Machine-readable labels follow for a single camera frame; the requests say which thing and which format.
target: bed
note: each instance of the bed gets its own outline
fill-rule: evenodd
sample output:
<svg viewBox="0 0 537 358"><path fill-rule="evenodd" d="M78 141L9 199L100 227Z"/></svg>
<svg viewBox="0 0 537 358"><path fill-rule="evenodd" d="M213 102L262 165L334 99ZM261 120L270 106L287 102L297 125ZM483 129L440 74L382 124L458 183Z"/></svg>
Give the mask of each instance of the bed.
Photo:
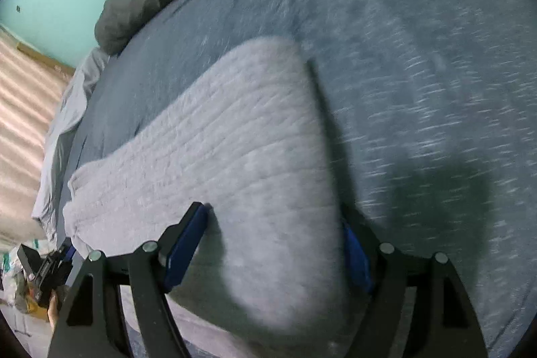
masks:
<svg viewBox="0 0 537 358"><path fill-rule="evenodd" d="M61 190L134 138L230 49L300 44L337 192L381 239L455 263L491 357L537 311L535 0L174 0L104 69Z"/></svg>

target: blue gripper pad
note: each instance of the blue gripper pad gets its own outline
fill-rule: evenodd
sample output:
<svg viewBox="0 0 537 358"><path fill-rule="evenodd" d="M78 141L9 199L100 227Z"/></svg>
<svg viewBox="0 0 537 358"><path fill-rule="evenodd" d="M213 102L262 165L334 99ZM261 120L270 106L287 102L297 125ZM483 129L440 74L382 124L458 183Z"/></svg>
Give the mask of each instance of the blue gripper pad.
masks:
<svg viewBox="0 0 537 358"><path fill-rule="evenodd" d="M187 211L180 225L183 224L184 220L188 220L188 223L166 259L166 275L163 283L165 293L169 293L173 287L181 284L194 252L207 228L209 207L198 203L191 217L188 217L189 212L190 210Z"/></svg>
<svg viewBox="0 0 537 358"><path fill-rule="evenodd" d="M76 249L74 246L69 247L67 253L65 254L65 258L63 261L69 262L72 260L72 257L75 255Z"/></svg>
<svg viewBox="0 0 537 358"><path fill-rule="evenodd" d="M352 232L346 220L343 220L345 234L345 267L347 274L354 286L361 288L366 293L373 291L373 280L371 277L371 266L369 258L363 251L358 238Z"/></svg>

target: white sheet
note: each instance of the white sheet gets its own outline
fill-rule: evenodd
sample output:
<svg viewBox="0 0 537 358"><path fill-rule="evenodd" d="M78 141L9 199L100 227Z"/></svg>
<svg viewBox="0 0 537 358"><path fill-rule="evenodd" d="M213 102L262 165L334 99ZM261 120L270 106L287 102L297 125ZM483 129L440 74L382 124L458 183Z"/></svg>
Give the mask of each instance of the white sheet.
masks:
<svg viewBox="0 0 537 358"><path fill-rule="evenodd" d="M50 241L56 239L57 208L72 139L86 112L95 84L109 60L110 56L101 49L92 49L77 67L50 123L45 142L41 184L32 211L32 217L41 220Z"/></svg>

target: hand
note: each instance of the hand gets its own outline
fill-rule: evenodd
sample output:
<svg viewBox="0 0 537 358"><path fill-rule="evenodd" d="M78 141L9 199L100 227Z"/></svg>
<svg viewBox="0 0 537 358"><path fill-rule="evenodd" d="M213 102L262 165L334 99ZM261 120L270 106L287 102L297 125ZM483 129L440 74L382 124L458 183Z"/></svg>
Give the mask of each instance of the hand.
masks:
<svg viewBox="0 0 537 358"><path fill-rule="evenodd" d="M56 323L58 323L58 294L53 290L52 294L50 295L50 303L48 305L48 321L50 323L50 327L52 328L52 332L54 333L54 330L56 329Z"/></svg>

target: mattress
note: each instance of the mattress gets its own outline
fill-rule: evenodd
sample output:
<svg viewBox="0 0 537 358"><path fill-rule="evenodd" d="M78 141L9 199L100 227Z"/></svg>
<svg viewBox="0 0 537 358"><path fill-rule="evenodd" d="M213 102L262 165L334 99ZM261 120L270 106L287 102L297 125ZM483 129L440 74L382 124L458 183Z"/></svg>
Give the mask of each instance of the mattress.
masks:
<svg viewBox="0 0 537 358"><path fill-rule="evenodd" d="M491 357L537 310L536 0L176 0L112 61L74 170L133 138L251 38L298 42L319 86L340 199L382 240L446 252ZM58 218L58 241L63 218Z"/></svg>

